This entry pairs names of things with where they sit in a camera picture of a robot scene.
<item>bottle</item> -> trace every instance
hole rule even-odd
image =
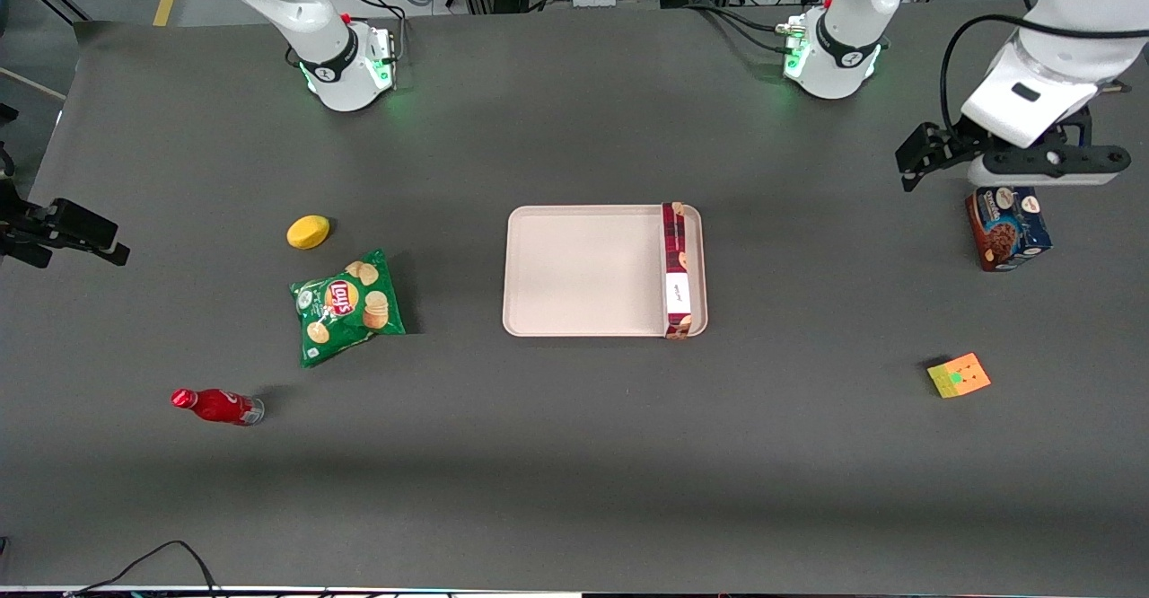
[[[182,409],[193,411],[198,417],[233,425],[254,425],[263,419],[263,401],[223,390],[192,391],[178,389],[171,402]]]

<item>green chip bag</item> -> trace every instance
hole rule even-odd
[[[299,363],[315,367],[377,334],[403,335],[387,258],[372,251],[334,277],[291,285],[303,324]]]

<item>white equipment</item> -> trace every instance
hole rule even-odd
[[[394,84],[386,30],[340,17],[330,0],[241,0],[287,38],[308,89],[327,108],[362,109]]]
[[[1025,20],[1079,31],[1146,30],[1149,0],[1038,0]],[[962,105],[962,113],[995,137],[1028,147],[1051,125],[1081,109],[1102,85],[1124,74],[1141,56],[1147,40],[1071,39],[1018,29],[994,57],[985,80]],[[979,187],[1102,185],[1117,171],[1007,176],[994,174],[978,156],[969,176]]]
[[[1149,0],[1038,0],[1023,22],[1004,20],[1017,29],[962,106],[962,120],[951,124],[943,112],[944,129],[924,123],[895,153],[907,192],[926,174],[964,164],[979,187],[1102,185],[1128,167],[1124,148],[1092,145],[1086,105],[1140,57]]]
[[[779,32],[787,33],[782,75],[811,95],[836,100],[858,90],[873,74],[881,51],[881,34],[902,0],[833,0],[791,17]]]

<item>yellow lemon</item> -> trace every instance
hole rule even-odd
[[[331,222],[327,217],[313,214],[304,216],[287,229],[287,243],[293,248],[301,251],[311,250],[323,243],[331,232]]]

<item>plastic tray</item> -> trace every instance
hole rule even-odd
[[[684,206],[693,323],[707,328],[702,217]],[[507,223],[503,327],[519,337],[663,337],[662,206],[527,206]]]

